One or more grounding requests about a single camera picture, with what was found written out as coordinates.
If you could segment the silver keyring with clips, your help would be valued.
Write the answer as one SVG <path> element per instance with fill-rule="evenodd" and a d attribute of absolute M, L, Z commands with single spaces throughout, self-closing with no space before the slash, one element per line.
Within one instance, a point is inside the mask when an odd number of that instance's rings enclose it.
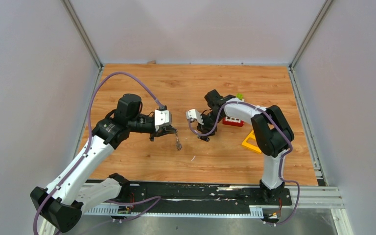
<path fill-rule="evenodd" d="M 175 130 L 175 135 L 176 135 L 176 148 L 178 151 L 180 151 L 182 149 L 182 144 L 180 143 L 177 130 Z"/>

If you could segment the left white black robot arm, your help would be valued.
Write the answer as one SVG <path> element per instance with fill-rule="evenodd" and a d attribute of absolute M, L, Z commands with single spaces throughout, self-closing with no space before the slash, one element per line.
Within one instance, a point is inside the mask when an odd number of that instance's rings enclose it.
<path fill-rule="evenodd" d="M 94 128 L 83 148 L 72 162 L 44 188 L 35 187 L 30 198 L 36 209 L 34 221 L 41 216 L 58 233 L 70 231 L 83 213 L 109 199 L 125 202 L 130 197 L 128 180 L 114 173 L 101 183 L 82 190 L 83 184 L 100 163 L 111 155 L 130 133 L 149 134 L 149 139 L 177 133 L 172 126 L 172 114 L 165 105 L 159 105 L 152 115 L 142 111 L 141 97 L 125 94 Z"/>

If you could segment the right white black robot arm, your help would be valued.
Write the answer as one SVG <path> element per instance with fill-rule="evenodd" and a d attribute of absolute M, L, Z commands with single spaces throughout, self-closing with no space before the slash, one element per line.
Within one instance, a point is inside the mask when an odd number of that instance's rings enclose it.
<path fill-rule="evenodd" d="M 221 96 L 217 90 L 205 95 L 210 109 L 204 114 L 193 109 L 187 112 L 189 123 L 197 122 L 192 130 L 199 139 L 208 141 L 216 134 L 217 125 L 224 118 L 236 118 L 253 128 L 256 143 L 264 155 L 263 176 L 259 182 L 260 198 L 273 204 L 280 197 L 286 180 L 283 178 L 284 157 L 293 149 L 294 133 L 277 105 L 263 107 L 247 103 L 234 95 Z"/>

